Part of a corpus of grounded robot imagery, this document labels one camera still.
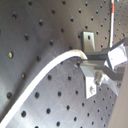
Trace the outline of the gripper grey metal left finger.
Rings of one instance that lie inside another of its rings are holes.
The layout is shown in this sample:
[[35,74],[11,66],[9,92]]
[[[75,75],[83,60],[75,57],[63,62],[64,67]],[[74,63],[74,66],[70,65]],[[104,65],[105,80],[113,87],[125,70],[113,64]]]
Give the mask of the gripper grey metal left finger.
[[128,46],[128,37],[123,38],[118,43],[109,48],[103,48],[101,51],[87,52],[87,58],[89,60],[106,60],[116,55],[124,55],[125,47]]

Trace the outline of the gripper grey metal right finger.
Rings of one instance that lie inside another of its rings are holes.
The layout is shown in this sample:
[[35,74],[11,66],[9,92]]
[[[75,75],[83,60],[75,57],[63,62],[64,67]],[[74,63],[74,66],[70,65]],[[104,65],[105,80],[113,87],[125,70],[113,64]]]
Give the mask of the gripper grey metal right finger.
[[124,67],[118,67],[116,71],[113,71],[106,66],[96,66],[95,69],[102,70],[103,73],[106,74],[113,81],[122,81],[125,72]]

